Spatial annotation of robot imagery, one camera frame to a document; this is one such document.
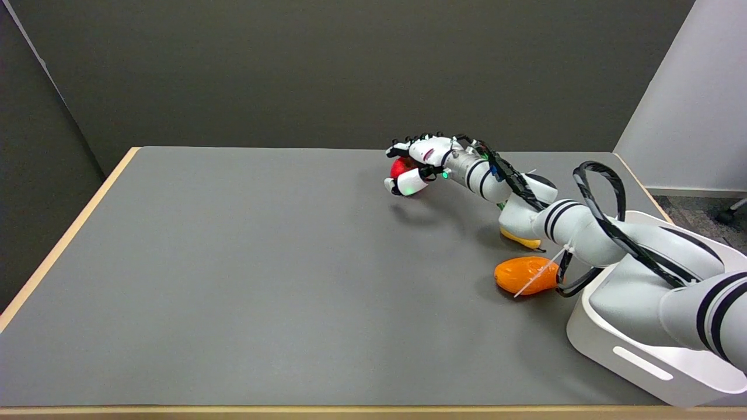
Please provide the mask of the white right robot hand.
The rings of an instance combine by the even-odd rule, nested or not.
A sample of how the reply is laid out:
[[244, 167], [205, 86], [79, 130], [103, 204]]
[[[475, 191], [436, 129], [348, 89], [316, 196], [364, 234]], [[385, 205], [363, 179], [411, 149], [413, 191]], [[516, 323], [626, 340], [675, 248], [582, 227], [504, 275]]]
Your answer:
[[437, 179], [444, 172], [446, 162], [462, 149], [455, 136], [447, 137], [440, 132], [394, 140], [385, 151], [386, 157], [408, 160], [409, 169], [396, 177], [385, 178], [385, 187], [397, 196], [414, 195]]

